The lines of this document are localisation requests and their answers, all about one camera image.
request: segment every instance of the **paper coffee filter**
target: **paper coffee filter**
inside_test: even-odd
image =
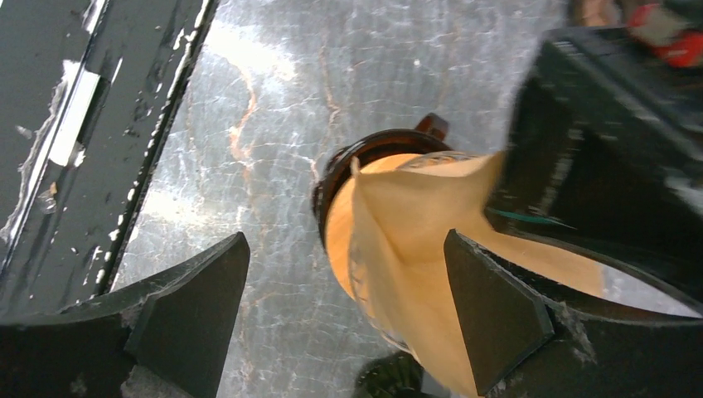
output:
[[[451,229],[526,269],[587,294],[602,293],[601,267],[553,246],[498,234],[482,209],[503,153],[420,169],[363,173],[356,183],[356,249],[365,267],[366,306],[398,332],[440,383],[477,396],[444,263]]]

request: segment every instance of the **brown paper filter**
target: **brown paper filter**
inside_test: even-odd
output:
[[[353,234],[363,261],[366,306],[399,333],[439,382],[477,396],[444,263],[451,229],[497,255],[582,292],[600,296],[600,266],[548,245],[495,232],[482,214],[503,153],[458,163],[354,178]]]

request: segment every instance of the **gray marble surface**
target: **gray marble surface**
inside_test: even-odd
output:
[[[219,396],[350,396],[361,365],[390,348],[337,286],[318,241],[309,196],[324,161],[430,111],[450,121],[455,148],[499,149],[539,36],[563,9],[223,0],[114,289],[243,231],[250,271]],[[613,298],[681,310],[620,274],[607,279]]]

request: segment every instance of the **red object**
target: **red object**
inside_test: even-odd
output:
[[[647,19],[654,10],[660,7],[658,4],[648,4],[641,6],[630,18],[628,27],[637,28],[647,24]],[[638,35],[633,37],[652,48],[654,54],[676,68],[691,68],[703,66],[703,32],[685,30],[681,31],[679,37],[670,46],[654,46],[652,43],[643,41]]]

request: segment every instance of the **marble countertop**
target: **marble countertop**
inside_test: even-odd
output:
[[[327,158],[428,112],[448,142],[502,147],[556,0],[231,0],[219,6],[114,289],[243,231],[247,288],[221,397],[348,397],[391,351],[337,285],[310,192]],[[619,273],[608,295],[684,311]]]

